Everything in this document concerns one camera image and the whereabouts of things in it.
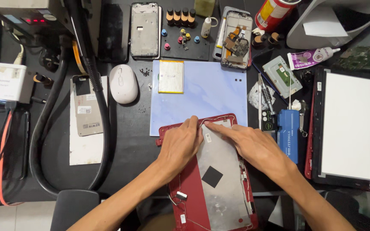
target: white mouse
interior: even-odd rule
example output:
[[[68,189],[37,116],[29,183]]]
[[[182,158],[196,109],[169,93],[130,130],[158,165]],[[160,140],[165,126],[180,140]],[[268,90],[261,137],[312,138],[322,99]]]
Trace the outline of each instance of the white mouse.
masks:
[[[109,87],[112,97],[120,104],[131,103],[138,95],[135,73],[126,64],[112,68],[109,73]]]

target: red cable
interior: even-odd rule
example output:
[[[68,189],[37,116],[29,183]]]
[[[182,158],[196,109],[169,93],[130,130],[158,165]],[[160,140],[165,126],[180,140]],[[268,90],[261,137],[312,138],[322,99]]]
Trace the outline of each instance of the red cable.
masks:
[[[7,137],[9,124],[11,123],[11,119],[12,119],[12,111],[10,111],[9,114],[8,114],[7,122],[6,122],[5,127],[4,127],[3,137],[1,139],[1,150],[0,150],[0,155],[1,155],[1,160],[0,160],[0,201],[5,206],[17,206],[17,205],[20,205],[20,204],[23,203],[23,202],[21,202],[21,203],[9,205],[9,204],[7,204],[7,202],[5,202],[4,195],[3,195],[4,154],[2,153],[2,151],[3,151],[4,146],[5,146],[5,140],[6,140],[6,137]]]

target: desk surface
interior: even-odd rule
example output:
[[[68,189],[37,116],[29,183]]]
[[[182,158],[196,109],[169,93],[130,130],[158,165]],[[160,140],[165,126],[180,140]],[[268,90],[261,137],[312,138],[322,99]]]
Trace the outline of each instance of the desk surface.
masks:
[[[116,3],[141,2],[131,0],[117,0]],[[163,9],[166,9],[171,1],[157,1]],[[260,9],[263,1],[246,1],[246,10],[252,15]],[[193,1],[175,1],[174,6],[193,8]],[[216,7],[213,13],[214,17],[219,18],[219,8]],[[218,27],[211,30],[210,53],[213,50]],[[12,63],[15,60],[20,46],[15,43],[7,34],[3,32],[1,37],[1,62]],[[38,63],[39,49],[26,49],[26,65],[39,73],[49,76],[52,79],[58,77],[58,73],[50,73],[46,71]],[[253,50],[252,56],[255,56],[261,50]],[[116,151],[110,164],[109,174],[100,188],[101,193],[112,195],[119,189],[128,184],[136,176],[138,176],[149,164],[156,160],[160,148],[155,145],[155,137],[149,136],[149,123],[151,111],[151,92],[147,85],[152,82],[152,75],[144,76],[140,69],[152,69],[152,62],[137,62],[131,57],[127,63],[135,72],[139,83],[140,93],[139,101],[131,104],[128,107],[117,104],[110,97],[110,118],[111,126],[117,133]],[[98,69],[101,75],[108,75],[114,64],[99,63]],[[98,164],[88,164],[79,166],[69,165],[69,79],[78,74],[78,68],[74,62],[69,65],[67,79],[64,82],[63,89],[59,95],[58,101],[54,107],[50,121],[48,122],[49,132],[46,135],[42,145],[42,170],[48,182],[54,187],[64,190],[70,188],[83,189],[92,181]],[[247,89],[248,92],[257,81],[258,72],[254,67],[249,67],[247,70]],[[34,96],[46,99],[49,90],[45,89],[42,84],[36,84],[34,88]],[[311,92],[307,92],[302,98],[310,103]],[[285,108],[282,101],[276,97],[274,108],[279,111]],[[43,104],[32,103],[29,108],[31,131],[36,124],[39,114],[42,111]],[[257,128],[258,117],[257,110],[248,104],[248,125]],[[298,167],[303,172],[305,162],[306,139],[302,140],[299,145],[299,163]],[[259,172],[252,166],[248,167],[249,176],[251,179],[253,192],[271,192],[280,191],[280,188],[273,183],[263,173]],[[18,201],[51,201],[51,198],[44,192],[38,183],[32,178],[28,171],[28,177],[22,181],[12,182],[6,190],[5,200],[9,202]],[[154,193],[155,195],[165,195],[166,189],[160,189]]]

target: glue bottle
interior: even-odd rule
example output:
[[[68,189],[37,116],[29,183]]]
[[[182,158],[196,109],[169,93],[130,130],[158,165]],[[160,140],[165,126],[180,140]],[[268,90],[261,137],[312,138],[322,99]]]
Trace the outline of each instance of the glue bottle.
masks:
[[[216,25],[211,25],[211,23],[212,23],[211,19],[215,19]],[[205,18],[205,21],[202,24],[201,36],[203,38],[207,38],[209,36],[209,32],[210,32],[211,27],[215,27],[217,25],[218,25],[218,19],[216,19],[214,17]]]

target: blue tool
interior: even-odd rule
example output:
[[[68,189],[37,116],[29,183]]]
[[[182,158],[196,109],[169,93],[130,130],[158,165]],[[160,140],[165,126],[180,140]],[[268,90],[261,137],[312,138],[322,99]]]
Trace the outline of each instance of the blue tool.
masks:
[[[289,84],[289,110],[281,110],[278,114],[279,126],[277,143],[279,148],[295,164],[298,163],[298,130],[299,111],[291,110],[291,81]]]

